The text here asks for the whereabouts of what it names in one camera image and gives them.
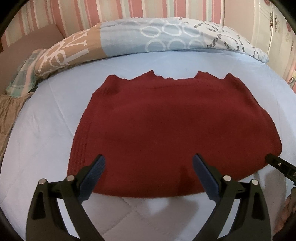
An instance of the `wall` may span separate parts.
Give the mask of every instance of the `wall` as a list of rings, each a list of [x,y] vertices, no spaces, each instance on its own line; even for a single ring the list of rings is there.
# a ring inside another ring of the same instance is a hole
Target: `wall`
[[[225,0],[225,12],[224,12],[224,24],[227,27],[235,30],[242,29],[243,32],[239,32],[247,40],[251,42],[253,36],[254,21],[252,23],[246,23],[245,16],[248,19],[254,19],[255,17],[255,4],[254,0]],[[243,9],[244,16],[241,16],[242,11],[237,9]]]
[[[224,0],[29,0],[1,38],[3,48],[56,23],[64,37],[98,22],[129,17],[184,17],[223,24]]]
[[[7,88],[9,81],[0,81],[0,95],[5,94],[5,89]]]

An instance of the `pink striped wall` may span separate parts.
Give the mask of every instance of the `pink striped wall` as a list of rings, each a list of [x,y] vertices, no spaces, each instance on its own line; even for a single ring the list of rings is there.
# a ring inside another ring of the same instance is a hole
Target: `pink striped wall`
[[[3,48],[56,23],[64,37],[124,17],[183,17],[220,24],[223,0],[29,0],[1,38]]]

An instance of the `red sweater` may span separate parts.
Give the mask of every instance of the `red sweater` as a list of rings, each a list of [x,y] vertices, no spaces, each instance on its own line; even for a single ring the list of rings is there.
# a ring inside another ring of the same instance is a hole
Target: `red sweater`
[[[281,141],[271,117],[231,74],[174,80],[150,71],[130,81],[111,75],[83,113],[68,174],[102,154],[106,170],[94,192],[194,194],[203,191],[192,168],[196,153],[239,180],[263,168],[266,154],[280,155]]]

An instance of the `wardrobe door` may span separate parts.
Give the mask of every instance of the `wardrobe door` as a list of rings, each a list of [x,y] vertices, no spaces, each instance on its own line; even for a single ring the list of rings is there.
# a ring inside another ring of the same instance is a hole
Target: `wardrobe door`
[[[272,10],[273,10],[273,30],[271,35],[271,44],[270,44],[270,50],[268,52],[269,56],[269,62],[268,65],[271,67],[277,74],[281,74],[281,64],[280,61],[287,58],[288,56],[282,56],[280,53],[281,46],[282,46],[282,40],[284,35],[284,28],[287,28],[286,26],[286,19],[281,14],[281,12],[272,4]]]
[[[288,63],[286,65],[285,72],[283,74],[283,79],[286,81],[289,81],[289,79],[291,79],[292,72],[295,69],[295,62],[296,62],[296,35],[293,32],[293,30],[291,30],[291,33],[292,33],[291,34],[292,37],[291,37],[290,55],[289,55]]]
[[[273,9],[269,0],[255,0],[255,21],[251,43],[268,54],[272,35]]]

